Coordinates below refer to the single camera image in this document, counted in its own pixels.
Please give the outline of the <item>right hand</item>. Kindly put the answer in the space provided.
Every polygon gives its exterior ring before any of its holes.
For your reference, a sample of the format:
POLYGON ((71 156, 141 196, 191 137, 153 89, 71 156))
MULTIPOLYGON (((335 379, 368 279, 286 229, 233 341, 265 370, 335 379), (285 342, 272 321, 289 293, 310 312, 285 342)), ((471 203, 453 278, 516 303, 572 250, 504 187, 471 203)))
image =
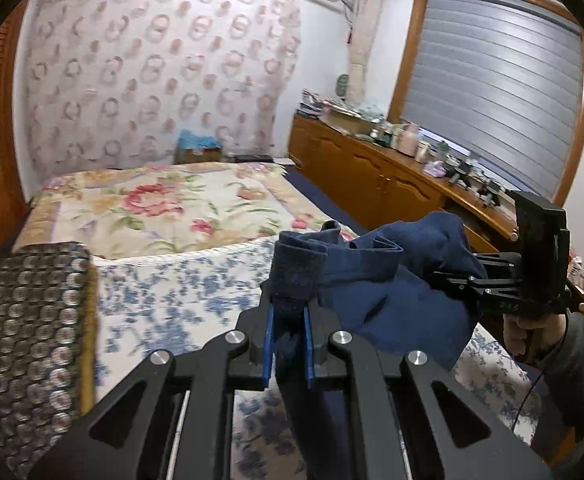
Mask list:
POLYGON ((549 313, 536 320, 503 315, 505 349, 527 364, 539 362, 551 353, 566 333, 564 314, 549 313))

